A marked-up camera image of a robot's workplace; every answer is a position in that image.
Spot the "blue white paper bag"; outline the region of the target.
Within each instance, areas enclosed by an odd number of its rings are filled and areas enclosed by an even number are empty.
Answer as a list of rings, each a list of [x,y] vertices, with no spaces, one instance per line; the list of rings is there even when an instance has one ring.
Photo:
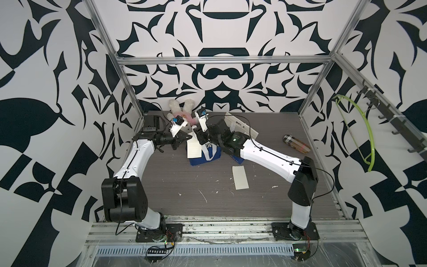
[[[248,124],[244,123],[242,120],[238,119],[237,116],[234,116],[229,112],[225,114],[224,120],[231,132],[242,132],[246,135],[250,135],[253,139],[256,139],[259,135],[256,130],[252,129]]]
[[[205,164],[215,161],[221,157],[221,148],[213,143],[207,142],[202,145],[202,157],[198,159],[189,159],[191,166]]]

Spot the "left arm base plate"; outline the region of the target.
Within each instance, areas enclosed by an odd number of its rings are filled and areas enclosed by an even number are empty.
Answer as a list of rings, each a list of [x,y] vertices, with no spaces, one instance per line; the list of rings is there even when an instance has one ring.
[[[173,242],[180,241],[183,234],[183,224],[165,224],[161,225],[156,230],[149,230],[147,228],[136,225],[137,243],[160,243],[160,242]]]

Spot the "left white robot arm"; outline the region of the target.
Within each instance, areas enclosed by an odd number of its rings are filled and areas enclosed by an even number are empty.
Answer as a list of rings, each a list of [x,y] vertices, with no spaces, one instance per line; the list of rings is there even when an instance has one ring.
[[[108,222],[134,224],[146,231],[166,233],[164,216],[149,208],[141,179],[150,157],[156,150],[171,145],[176,150],[192,137],[182,132],[188,121],[178,116],[170,119],[171,127],[159,129],[158,116],[149,116],[149,125],[143,126],[132,138],[131,149],[121,169],[101,185],[105,219]]]

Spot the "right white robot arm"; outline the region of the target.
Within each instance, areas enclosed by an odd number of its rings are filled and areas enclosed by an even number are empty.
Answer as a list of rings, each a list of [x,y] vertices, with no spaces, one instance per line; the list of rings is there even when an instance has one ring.
[[[303,231],[309,226],[319,181],[313,159],[293,158],[279,153],[255,141],[249,134],[231,131],[224,119],[217,123],[199,119],[199,124],[195,133],[200,143],[211,142],[226,154],[259,164],[289,182],[288,197],[292,201],[289,227]]]

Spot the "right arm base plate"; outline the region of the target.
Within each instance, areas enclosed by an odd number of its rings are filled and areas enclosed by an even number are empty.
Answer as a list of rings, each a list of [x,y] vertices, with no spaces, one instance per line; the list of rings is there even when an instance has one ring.
[[[276,241],[312,241],[320,239],[317,227],[312,221],[308,223],[305,229],[301,229],[291,222],[273,222],[271,227]]]

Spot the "white paper receipt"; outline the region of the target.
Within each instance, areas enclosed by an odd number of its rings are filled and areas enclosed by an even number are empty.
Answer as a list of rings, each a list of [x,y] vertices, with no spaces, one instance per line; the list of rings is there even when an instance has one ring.
[[[249,188],[246,171],[243,166],[233,166],[232,174],[236,190],[244,190]]]
[[[202,145],[199,143],[197,136],[193,135],[187,140],[187,158],[198,159],[202,157]]]

